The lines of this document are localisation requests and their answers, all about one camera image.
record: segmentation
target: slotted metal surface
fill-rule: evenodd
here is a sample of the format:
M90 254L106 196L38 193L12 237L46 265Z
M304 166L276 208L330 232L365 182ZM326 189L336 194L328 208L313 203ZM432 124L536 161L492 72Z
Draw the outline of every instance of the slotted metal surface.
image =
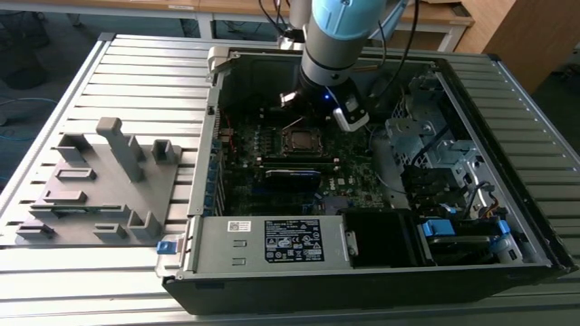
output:
M98 42L0 197L0 206L5 204L0 225L8 225L4 234L26 218L26 203L40 196L42 182L60 159L49 149L58 133L85 132L90 142L104 143L94 134L101 116L120 117L122 131L134 133L141 144L162 137L184 147L165 232L184 230L209 86L205 58L212 46L232 43L130 35ZM274 45L256 42L242 46ZM449 61L572 255L580 256L578 159L506 70L481 55L421 51L412 55L440 56ZM580 304L580 274L574 273L549 284L514 288L474 304L198 317L188 315L162 290L153 271L156 261L153 248L0 251L0 318L9 318L0 324L166 325L257 320L270 324L430 316L430 321L441 320L446 325L449 321L460 323L460 315L488 312L512 312L509 318L516 319L524 311L549 309L553 319ZM434 315L453 317L440 319Z

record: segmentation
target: table leg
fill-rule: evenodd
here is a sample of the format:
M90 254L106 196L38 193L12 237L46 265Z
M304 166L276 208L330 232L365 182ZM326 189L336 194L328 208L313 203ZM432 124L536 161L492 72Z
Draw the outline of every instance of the table leg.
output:
M441 44L438 45L437 51L440 52L453 52L454 48L461 40L462 33L465 32L466 26L457 25L452 26L449 32L442 38Z
M213 39L213 14L210 12L197 12L196 19L200 25L200 37L202 39Z

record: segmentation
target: warning label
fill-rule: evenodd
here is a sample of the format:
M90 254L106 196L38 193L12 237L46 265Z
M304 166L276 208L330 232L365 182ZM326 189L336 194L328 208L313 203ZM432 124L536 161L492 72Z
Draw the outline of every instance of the warning label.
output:
M264 234L268 263L324 261L318 219L265 221Z

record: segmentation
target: wire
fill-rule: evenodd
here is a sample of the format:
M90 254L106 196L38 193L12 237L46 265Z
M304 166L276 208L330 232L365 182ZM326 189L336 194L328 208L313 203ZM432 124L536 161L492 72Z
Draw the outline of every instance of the wire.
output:
M376 95L376 97L381 97L382 96L385 91L389 89L392 82L397 79L400 71L402 70L402 65L405 63L406 56L409 55L410 44L412 44L413 38L414 38L414 31L417 30L418 6L420 6L418 1L420 0L414 0L414 15L413 15L413 23L412 23L412 26L410 26L409 40L406 42L405 50L402 51L402 56L400 57L398 67L397 67L397 70L394 71L394 74L392 75L392 78L390 78L389 82L386 83L385 88L380 91L380 93Z
M408 7L408 2L409 2L409 0L400 0L400 3L397 4L397 5L400 5L400 8L397 8L397 6L394 6L393 8L392 8L392 11L390 11L390 13L386 15L386 17L384 18L384 20L382 20L382 22L381 22L381 26L382 27L385 27L386 26L386 23L390 21L390 18L392 18L392 15L394 14L394 12L398 10L398 9L401 9L401 13L400 13L400 17L404 15L404 11L405 11L405 9L406 9L406 7ZM372 34L370 34L370 36L369 36L369 39L374 39L374 36L377 36L377 34L378 34L378 29L376 29L376 31L374 32L372 32Z
M380 20L377 21L378 23L378 29L380 29L380 36L382 38L382 59L380 61L380 64L377 65L369 65L369 66L361 66L361 67L354 67L352 69L352 71L360 73L360 72L365 72L365 71L374 71L378 70L380 68L382 68L384 63L386 61L386 38L384 36L384 31L382 31L382 26L380 25Z
M272 0L273 1L273 7L276 8L276 25L278 24L278 21L284 24L284 29L288 29L288 24L284 21L284 17L281 17L281 0Z
M225 22L229 22L233 26L241 27L244 26L248 22L233 22L232 20L224 20Z
M12 138L12 137L6 137L6 136L0 136L0 139L5 139L6 141L30 141L33 140L36 137L29 137L29 138Z
M377 66L377 69L382 68L384 62L386 61L386 39L384 37L384 31L382 31L382 26L380 25L380 21L378 21L378 29L380 29L380 39L382 39L382 60L380 61L380 65Z
M449 126L445 125L445 127L442 127L442 129L438 131L438 133L433 136L433 138L430 139L430 141L428 141L426 145L424 148L421 148L421 150L418 151L417 155L414 155L413 159L410 160L410 166L414 165L414 163L417 162L418 158L426 153L426 151L433 147L434 143L441 139L442 135L448 132L449 130Z
M265 11L265 9L264 9L264 4L261 3L261 0L257 0L257 3L260 4L260 9L261 9L261 12L262 12L264 15L265 15L265 19L268 19L268 22L270 22L273 28L278 31L278 35L284 34L284 31L281 30L280 26L276 24L276 22L273 21L270 15L269 15L268 12Z
M12 98L10 100L1 102L0 106L5 105L5 104L10 104L13 102L18 102L18 101L41 101L41 102L48 102L52 103L53 105L57 105L58 102L56 102L54 100L50 100L49 98L41 98L41 97L22 97L22 98Z
M488 192L488 196L493 200L493 204L489 205L488 209L485 209L485 212L482 212L481 216L486 219L490 217L490 213L497 209L497 207L500 207L500 201L497 200L496 196L493 196L490 192Z
M386 185L386 182L384 182L384 180L380 178L380 175L378 175L376 172L374 172L374 175L377 176L377 179L378 179L380 183L382 183L382 185L384 185L389 190L392 190L393 192L397 192L398 194L406 195L405 192L402 192L402 191L400 191L400 190L396 190L393 187L390 187L389 185Z
M473 190L469 193L468 204L465 205L465 212L462 213L462 219L469 217L470 206L473 206L474 196L477 195L478 190L485 186L490 185L489 181L481 181L474 186Z

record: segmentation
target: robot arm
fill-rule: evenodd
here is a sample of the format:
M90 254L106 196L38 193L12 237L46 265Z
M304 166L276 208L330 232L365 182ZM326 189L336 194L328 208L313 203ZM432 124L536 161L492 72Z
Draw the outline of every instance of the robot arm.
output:
M304 22L304 3L294 0L296 15L290 24ZM306 42L301 57L300 84L296 96L316 108L313 115L333 115L342 131L354 131L369 121L350 70L365 42L376 30L377 21L392 9L381 27L390 37L408 0L312 0L312 16L306 28Z

